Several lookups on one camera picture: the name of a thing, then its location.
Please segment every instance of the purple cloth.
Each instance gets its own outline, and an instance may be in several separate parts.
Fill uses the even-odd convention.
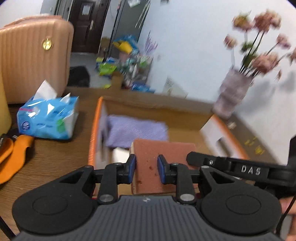
[[[135,139],[157,141],[168,140],[168,127],[164,122],[140,120],[123,115],[109,115],[110,128],[106,146],[111,148],[130,148]]]

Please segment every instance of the pink flower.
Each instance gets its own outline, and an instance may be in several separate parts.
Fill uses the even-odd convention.
[[[272,64],[272,69],[275,67],[275,66],[277,66],[278,65],[278,59],[279,59],[279,56],[278,56],[278,54],[277,53],[275,53],[275,52],[272,52],[272,53],[270,53],[269,55],[267,55],[267,58],[268,58],[268,60],[271,62],[271,64]]]
[[[278,81],[281,79],[281,69],[279,70],[278,74],[276,75],[276,79]]]
[[[237,45],[237,40],[229,35],[224,39],[224,44],[228,49],[233,49]]]
[[[293,52],[289,55],[291,64],[293,63],[294,59],[296,59],[296,48],[293,50]]]
[[[291,48],[291,44],[288,42],[288,37],[284,34],[279,34],[276,38],[276,43],[285,49]]]
[[[277,65],[278,55],[276,53],[271,53],[270,55],[261,54],[252,61],[252,66],[263,74],[273,70],[273,68]]]
[[[254,23],[250,22],[248,19],[248,15],[238,15],[233,20],[233,27],[239,28],[243,31],[249,31],[254,27]]]
[[[279,28],[281,26],[281,16],[278,15],[276,12],[270,10],[257,15],[254,21],[255,27],[259,31],[264,32],[268,32],[270,26],[273,26],[274,28]]]

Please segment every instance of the tissue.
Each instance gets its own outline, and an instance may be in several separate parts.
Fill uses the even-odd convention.
[[[17,113],[19,132],[46,139],[70,139],[78,117],[78,97],[57,93],[45,80]]]

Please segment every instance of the human hand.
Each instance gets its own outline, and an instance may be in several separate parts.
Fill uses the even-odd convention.
[[[287,210],[292,199],[293,197],[280,199],[281,209],[283,213]],[[296,241],[296,202],[293,204],[292,208],[290,209],[289,214],[295,215],[295,216],[293,216],[292,218],[291,229],[285,241]]]

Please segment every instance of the metal screw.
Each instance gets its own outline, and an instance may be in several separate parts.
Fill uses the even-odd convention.
[[[180,196],[180,199],[184,202],[193,201],[194,198],[195,198],[195,196],[193,196],[192,194],[189,194],[189,193],[185,193]]]
[[[110,194],[103,194],[102,196],[100,196],[99,200],[101,202],[111,202],[113,200],[113,196],[111,196]]]

